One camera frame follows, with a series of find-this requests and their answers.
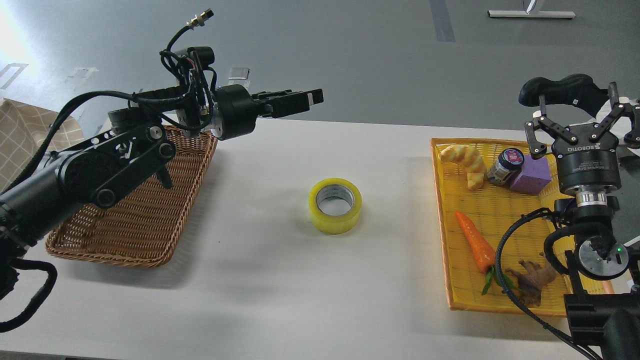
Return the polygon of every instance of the brown wicker basket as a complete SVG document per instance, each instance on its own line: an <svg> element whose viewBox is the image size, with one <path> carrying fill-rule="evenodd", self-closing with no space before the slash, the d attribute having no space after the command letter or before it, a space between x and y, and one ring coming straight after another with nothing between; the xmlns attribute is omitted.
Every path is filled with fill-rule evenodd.
<svg viewBox="0 0 640 360"><path fill-rule="evenodd" d="M49 234L48 253L141 268L171 259L218 141L210 132L187 139L177 127L165 128L177 148L166 166L173 188L152 176L111 209L85 205Z"/></svg>

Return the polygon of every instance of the gray floor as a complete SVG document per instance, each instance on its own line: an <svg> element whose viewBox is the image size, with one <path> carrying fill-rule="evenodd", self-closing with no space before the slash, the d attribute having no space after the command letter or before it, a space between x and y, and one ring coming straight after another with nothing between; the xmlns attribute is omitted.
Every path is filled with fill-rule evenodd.
<svg viewBox="0 0 640 360"><path fill-rule="evenodd" d="M44 354L23 354L20 352L8 352L0 351L0 360L107 360L107 359L92 359L89 357L65 357L57 355L44 355Z"/></svg>
<svg viewBox="0 0 640 360"><path fill-rule="evenodd" d="M322 88L325 103L296 119L521 129L532 110L517 103L520 87L577 72L640 95L637 0L544 4L574 11L573 20L486 14L521 7L520 0L0 0L0 68L27 64L13 80L17 67L0 77L0 97L58 111L91 90L172 86L157 53L206 8L213 20L176 49L213 47L221 79L231 67L251 68L251 92ZM74 115L93 135L107 111L124 106L96 99ZM588 118L569 106L551 106L549 115L561 124Z"/></svg>

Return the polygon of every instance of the ginger root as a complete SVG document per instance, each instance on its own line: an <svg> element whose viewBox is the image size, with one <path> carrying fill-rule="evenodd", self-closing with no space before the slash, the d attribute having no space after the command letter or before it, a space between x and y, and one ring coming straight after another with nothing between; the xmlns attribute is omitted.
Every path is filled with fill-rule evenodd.
<svg viewBox="0 0 640 360"><path fill-rule="evenodd" d="M518 288L522 294L518 297L527 307L531 305L540 306L542 298L542 287L556 279L557 272L553 266L545 259L545 267L533 261L520 260L519 263L527 270L528 274L521 274L513 269L507 272L518 279Z"/></svg>
<svg viewBox="0 0 640 360"><path fill-rule="evenodd" d="M438 155L443 163L453 162L462 166L467 173L467 188L476 190L484 185L486 166L482 155L471 145L450 145Z"/></svg>

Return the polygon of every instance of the robotiq logo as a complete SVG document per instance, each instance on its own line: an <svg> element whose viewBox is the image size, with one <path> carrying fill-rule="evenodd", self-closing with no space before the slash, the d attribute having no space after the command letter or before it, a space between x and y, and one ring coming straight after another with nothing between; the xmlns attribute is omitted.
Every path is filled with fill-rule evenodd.
<svg viewBox="0 0 640 360"><path fill-rule="evenodd" d="M568 152L583 151L583 150L600 150L600 143L597 142L593 145L568 147L566 149Z"/></svg>

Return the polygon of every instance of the bolt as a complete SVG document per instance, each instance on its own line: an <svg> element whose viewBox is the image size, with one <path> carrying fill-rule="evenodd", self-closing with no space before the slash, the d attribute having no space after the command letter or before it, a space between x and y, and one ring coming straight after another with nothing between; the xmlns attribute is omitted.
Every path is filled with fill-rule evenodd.
<svg viewBox="0 0 640 360"><path fill-rule="evenodd" d="M162 137L162 129L159 126L152 126L149 128L149 136L151 139L158 140Z"/></svg>
<svg viewBox="0 0 640 360"><path fill-rule="evenodd" d="M116 146L116 149L118 150L118 152L119 152L120 154L124 155L124 154L126 154L126 153L127 153L127 151L129 151L129 150L128 150L128 147L129 147L129 146L127 145L127 143L125 143L125 142L124 142L124 143L118 144L118 145Z"/></svg>
<svg viewBox="0 0 640 360"><path fill-rule="evenodd" d="M175 155L173 146L171 146L171 144L166 142L160 145L160 147L158 148L158 152L160 153L160 156L162 156L165 159L170 159L173 157L173 155Z"/></svg>
<svg viewBox="0 0 640 360"><path fill-rule="evenodd" d="M102 189L98 192L98 195L95 197L95 201L98 206L102 206L103 208L108 208L113 206L116 201L116 194L113 193L110 189Z"/></svg>

